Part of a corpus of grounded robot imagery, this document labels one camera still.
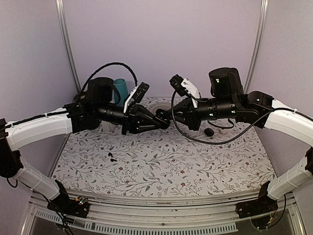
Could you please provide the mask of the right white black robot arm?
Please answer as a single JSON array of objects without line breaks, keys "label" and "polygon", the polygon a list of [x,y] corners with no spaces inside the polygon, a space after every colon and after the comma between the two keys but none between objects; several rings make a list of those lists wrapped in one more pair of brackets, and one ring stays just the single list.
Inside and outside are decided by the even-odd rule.
[{"label": "right white black robot arm", "polygon": [[174,123],[197,131],[204,120],[233,118],[250,126],[279,131],[309,146],[313,144],[313,119],[260,91],[244,93],[236,68],[218,68],[209,74],[212,98],[201,98],[188,78],[175,75],[171,86],[187,98],[168,111]]}]

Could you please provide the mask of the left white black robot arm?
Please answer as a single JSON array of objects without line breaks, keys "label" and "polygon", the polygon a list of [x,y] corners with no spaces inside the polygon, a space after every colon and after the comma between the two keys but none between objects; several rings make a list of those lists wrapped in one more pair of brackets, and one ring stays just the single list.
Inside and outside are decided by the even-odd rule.
[{"label": "left white black robot arm", "polygon": [[19,149],[49,137],[93,130],[105,121],[122,127],[122,134],[138,134],[167,129],[169,120],[156,117],[140,101],[149,85],[142,82],[134,87],[124,106],[112,101],[118,92],[113,80],[98,77],[88,82],[88,90],[77,96],[74,103],[53,112],[7,123],[0,120],[0,175],[13,178],[53,201],[61,212],[69,212],[73,203],[62,184],[43,175],[21,160]]}]

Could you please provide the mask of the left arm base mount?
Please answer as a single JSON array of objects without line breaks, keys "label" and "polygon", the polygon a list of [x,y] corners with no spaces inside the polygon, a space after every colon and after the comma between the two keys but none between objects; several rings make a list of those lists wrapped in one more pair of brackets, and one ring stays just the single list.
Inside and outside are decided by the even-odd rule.
[{"label": "left arm base mount", "polygon": [[81,200],[70,199],[68,196],[59,195],[55,199],[49,201],[47,208],[51,211],[66,215],[87,218],[90,203],[81,202]]}]

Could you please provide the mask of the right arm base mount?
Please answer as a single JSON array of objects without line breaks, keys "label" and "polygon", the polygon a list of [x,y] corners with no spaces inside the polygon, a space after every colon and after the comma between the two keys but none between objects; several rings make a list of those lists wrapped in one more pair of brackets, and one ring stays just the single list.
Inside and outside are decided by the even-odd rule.
[{"label": "right arm base mount", "polygon": [[277,209],[277,201],[272,199],[255,199],[236,204],[235,212],[239,218],[257,216],[251,219],[253,227],[258,230],[267,230],[276,217]]}]

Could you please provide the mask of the spiral patterned plate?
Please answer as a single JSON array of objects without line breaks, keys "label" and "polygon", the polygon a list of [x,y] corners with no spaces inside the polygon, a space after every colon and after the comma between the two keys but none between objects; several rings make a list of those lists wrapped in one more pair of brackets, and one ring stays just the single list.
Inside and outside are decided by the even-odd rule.
[{"label": "spiral patterned plate", "polygon": [[167,111],[170,110],[170,104],[166,102],[155,103],[148,108],[152,116],[148,116],[148,120],[159,119],[169,121]]}]

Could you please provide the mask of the teal vase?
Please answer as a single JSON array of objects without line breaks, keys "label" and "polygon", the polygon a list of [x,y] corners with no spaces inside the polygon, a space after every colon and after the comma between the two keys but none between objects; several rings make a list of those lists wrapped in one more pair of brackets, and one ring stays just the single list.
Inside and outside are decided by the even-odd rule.
[{"label": "teal vase", "polygon": [[113,97],[114,97],[114,102],[118,105],[118,106],[124,106],[124,100],[126,99],[126,97],[128,96],[129,92],[128,92],[128,88],[127,88],[127,84],[125,79],[123,78],[118,78],[114,80],[114,86],[116,87],[117,91],[120,94],[120,102],[117,103],[118,101],[118,95],[113,92]]}]

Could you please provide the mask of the left aluminium frame post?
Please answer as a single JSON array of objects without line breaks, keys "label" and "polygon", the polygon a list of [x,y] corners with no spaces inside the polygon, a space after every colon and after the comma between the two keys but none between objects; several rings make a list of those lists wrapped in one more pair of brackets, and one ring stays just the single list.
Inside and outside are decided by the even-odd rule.
[{"label": "left aluminium frame post", "polygon": [[56,10],[57,10],[57,15],[58,15],[58,21],[59,21],[59,25],[60,25],[61,35],[63,38],[65,52],[67,55],[67,61],[68,61],[69,68],[70,68],[70,73],[71,73],[71,76],[73,78],[73,83],[74,83],[76,91],[80,92],[81,91],[81,84],[79,82],[78,73],[77,73],[77,69],[75,66],[75,61],[74,61],[74,57],[73,57],[73,53],[72,53],[72,49],[71,49],[70,38],[69,38],[67,22],[66,22],[64,1],[63,0],[56,0],[55,3],[56,3]]}]

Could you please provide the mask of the black earbud charging case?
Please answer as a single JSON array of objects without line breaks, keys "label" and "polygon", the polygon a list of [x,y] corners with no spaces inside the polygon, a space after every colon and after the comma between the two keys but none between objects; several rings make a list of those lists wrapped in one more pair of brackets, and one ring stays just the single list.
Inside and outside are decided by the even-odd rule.
[{"label": "black earbud charging case", "polygon": [[157,109],[155,116],[163,121],[171,121],[172,119],[172,113],[170,110]]}]

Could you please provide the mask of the aluminium frame post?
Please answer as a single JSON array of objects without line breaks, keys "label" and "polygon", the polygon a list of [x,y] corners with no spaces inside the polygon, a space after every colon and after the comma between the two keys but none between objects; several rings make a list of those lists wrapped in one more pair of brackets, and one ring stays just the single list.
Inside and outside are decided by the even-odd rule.
[{"label": "aluminium frame post", "polygon": [[257,31],[256,31],[256,38],[255,38],[252,57],[251,57],[251,61],[249,64],[246,82],[245,82],[245,86],[244,86],[244,92],[245,93],[249,93],[249,90],[250,90],[251,85],[252,85],[253,76],[254,76],[254,72],[256,69],[257,60],[259,57],[259,52],[261,49],[262,38],[263,38],[265,26],[266,26],[268,3],[269,3],[269,0],[262,0],[261,1],[260,13],[259,13],[259,19],[258,19],[258,25],[257,25]]},{"label": "aluminium frame post", "polygon": [[71,76],[73,78],[73,83],[74,83],[76,91],[80,92],[81,91],[81,84],[79,82],[78,73],[77,73],[77,69],[75,66],[75,61],[74,61],[74,57],[73,57],[73,53],[72,53],[72,49],[71,49],[70,38],[69,38],[67,22],[66,22],[64,1],[63,0],[56,0],[55,3],[56,3],[56,10],[57,10],[57,15],[58,15],[58,21],[59,21],[59,25],[60,25],[61,35],[63,38],[65,52],[67,55],[67,61],[68,61],[69,68],[70,68],[70,73],[71,73]]}]

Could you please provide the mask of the right aluminium frame post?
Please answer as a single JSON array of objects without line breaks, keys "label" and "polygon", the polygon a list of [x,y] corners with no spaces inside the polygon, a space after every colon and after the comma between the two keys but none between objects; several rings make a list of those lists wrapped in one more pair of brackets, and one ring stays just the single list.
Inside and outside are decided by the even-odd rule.
[{"label": "right aluminium frame post", "polygon": [[245,86],[244,86],[244,92],[245,93],[249,93],[249,90],[250,90],[251,85],[252,85],[253,76],[254,76],[254,72],[256,69],[257,60],[259,57],[259,52],[261,49],[262,38],[263,38],[265,26],[266,26],[268,3],[269,3],[269,0],[262,0],[261,1],[260,13],[259,13],[259,19],[258,19],[258,25],[257,25],[257,31],[256,31],[256,38],[255,38],[252,57],[251,57],[251,61],[249,64],[246,82],[245,82]]}]

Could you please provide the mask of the aluminium front rail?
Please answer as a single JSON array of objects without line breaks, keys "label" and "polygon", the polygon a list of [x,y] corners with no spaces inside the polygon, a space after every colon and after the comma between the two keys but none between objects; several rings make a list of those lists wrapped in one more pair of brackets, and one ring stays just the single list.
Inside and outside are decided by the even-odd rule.
[{"label": "aluminium front rail", "polygon": [[32,194],[22,224],[22,235],[307,235],[295,197],[278,201],[271,227],[261,224],[263,213],[241,218],[238,203],[257,197],[257,191],[198,197],[145,198],[88,194],[86,218],[70,217],[65,229],[60,217]]}]

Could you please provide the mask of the floral tablecloth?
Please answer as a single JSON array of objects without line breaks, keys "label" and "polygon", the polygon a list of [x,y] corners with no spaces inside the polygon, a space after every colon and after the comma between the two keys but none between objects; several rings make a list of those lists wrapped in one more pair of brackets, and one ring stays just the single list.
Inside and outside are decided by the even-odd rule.
[{"label": "floral tablecloth", "polygon": [[122,135],[120,126],[103,124],[70,135],[52,177],[72,190],[140,197],[258,190],[275,178],[255,129],[221,119],[214,122],[214,135],[208,137],[204,133],[208,127],[204,121],[198,131],[190,131],[179,123],[165,130]]}]

